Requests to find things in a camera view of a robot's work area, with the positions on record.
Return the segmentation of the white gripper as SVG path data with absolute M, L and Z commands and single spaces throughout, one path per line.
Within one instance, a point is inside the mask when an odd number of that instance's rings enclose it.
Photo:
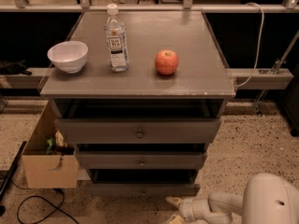
M 230 204 L 227 201 L 182 199 L 180 197 L 166 197 L 165 199 L 175 206 L 180 214 L 180 216 L 171 216 L 166 224 L 186 224 L 186 222 L 199 220 L 203 220 L 207 224 L 232 224 L 233 222 L 232 212 L 229 210 Z

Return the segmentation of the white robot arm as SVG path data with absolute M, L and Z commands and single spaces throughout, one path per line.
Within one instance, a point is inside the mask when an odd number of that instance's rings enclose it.
M 299 224 L 299 189 L 277 175 L 252 177 L 243 195 L 212 192 L 207 199 L 167 197 L 177 208 L 164 224 Z

